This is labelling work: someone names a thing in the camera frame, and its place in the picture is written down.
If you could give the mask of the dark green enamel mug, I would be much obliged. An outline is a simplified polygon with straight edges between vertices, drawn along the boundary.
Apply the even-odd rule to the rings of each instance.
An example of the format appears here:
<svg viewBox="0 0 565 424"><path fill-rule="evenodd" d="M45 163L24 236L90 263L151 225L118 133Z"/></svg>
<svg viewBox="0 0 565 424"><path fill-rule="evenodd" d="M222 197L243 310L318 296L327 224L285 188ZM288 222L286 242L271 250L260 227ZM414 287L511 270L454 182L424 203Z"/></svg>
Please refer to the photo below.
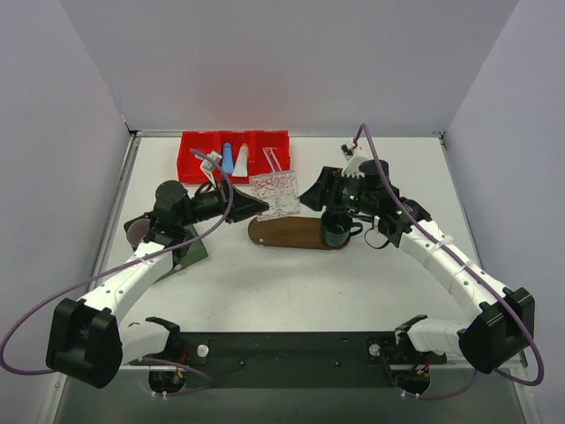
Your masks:
<svg viewBox="0 0 565 424"><path fill-rule="evenodd" d="M343 213L325 211L321 216L321 238L331 248L345 246L362 230L362 223L355 222L352 217Z"/></svg>

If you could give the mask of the clear plastic bag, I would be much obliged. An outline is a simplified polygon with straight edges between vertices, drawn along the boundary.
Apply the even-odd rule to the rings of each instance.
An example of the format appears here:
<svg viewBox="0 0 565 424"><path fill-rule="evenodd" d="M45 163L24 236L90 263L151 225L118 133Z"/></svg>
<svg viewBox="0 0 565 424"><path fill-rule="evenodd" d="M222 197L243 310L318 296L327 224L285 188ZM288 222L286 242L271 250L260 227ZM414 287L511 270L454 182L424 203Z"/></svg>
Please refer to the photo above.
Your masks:
<svg viewBox="0 0 565 424"><path fill-rule="evenodd" d="M294 170L252 176L249 183L252 195L269 206L267 212L258 216L259 222L300 214L298 178Z"/></svg>

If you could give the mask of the translucent purple cup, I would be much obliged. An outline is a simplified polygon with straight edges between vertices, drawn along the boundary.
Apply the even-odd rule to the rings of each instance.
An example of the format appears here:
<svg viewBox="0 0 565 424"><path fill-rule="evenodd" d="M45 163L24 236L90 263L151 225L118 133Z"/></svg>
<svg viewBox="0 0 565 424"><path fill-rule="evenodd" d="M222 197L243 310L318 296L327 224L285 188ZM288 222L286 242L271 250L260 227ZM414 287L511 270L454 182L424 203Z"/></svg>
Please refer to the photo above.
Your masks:
<svg viewBox="0 0 565 424"><path fill-rule="evenodd" d="M126 239L128 243L136 248L149 232L150 220L142 218L134 221L126 230Z"/></svg>

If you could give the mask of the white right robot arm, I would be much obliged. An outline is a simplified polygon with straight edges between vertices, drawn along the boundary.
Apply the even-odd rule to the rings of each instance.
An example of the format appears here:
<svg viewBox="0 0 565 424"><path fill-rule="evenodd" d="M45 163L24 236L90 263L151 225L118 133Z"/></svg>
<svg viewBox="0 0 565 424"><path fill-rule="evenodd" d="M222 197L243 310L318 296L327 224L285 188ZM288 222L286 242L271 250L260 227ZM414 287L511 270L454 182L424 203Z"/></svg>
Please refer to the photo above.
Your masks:
<svg viewBox="0 0 565 424"><path fill-rule="evenodd" d="M400 195L388 163L365 161L356 177L325 166L300 202L314 211L359 212L376 219L387 241L418 261L451 295L467 319L415 317L396 330L397 343L414 352L458 355L490 374L531 345L535 301L511 290L468 258L417 202Z"/></svg>

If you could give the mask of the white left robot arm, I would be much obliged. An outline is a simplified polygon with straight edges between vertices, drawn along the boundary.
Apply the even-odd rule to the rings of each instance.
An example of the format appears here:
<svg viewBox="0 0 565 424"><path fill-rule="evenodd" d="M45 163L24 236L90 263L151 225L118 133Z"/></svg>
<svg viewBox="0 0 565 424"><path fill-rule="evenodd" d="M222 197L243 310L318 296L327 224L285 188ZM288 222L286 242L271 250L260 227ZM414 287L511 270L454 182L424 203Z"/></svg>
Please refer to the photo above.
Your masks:
<svg viewBox="0 0 565 424"><path fill-rule="evenodd" d="M268 209L265 201L225 180L193 196L176 180L161 183L152 210L126 225L128 231L147 225L128 261L97 288L77 300L63 299L56 306L47 367L101 389L124 364L146 356L165 364L182 358L185 349L178 325L158 317L124 325L124 317L154 283L184 268L183 261L196 240L191 225L215 217L237 223Z"/></svg>

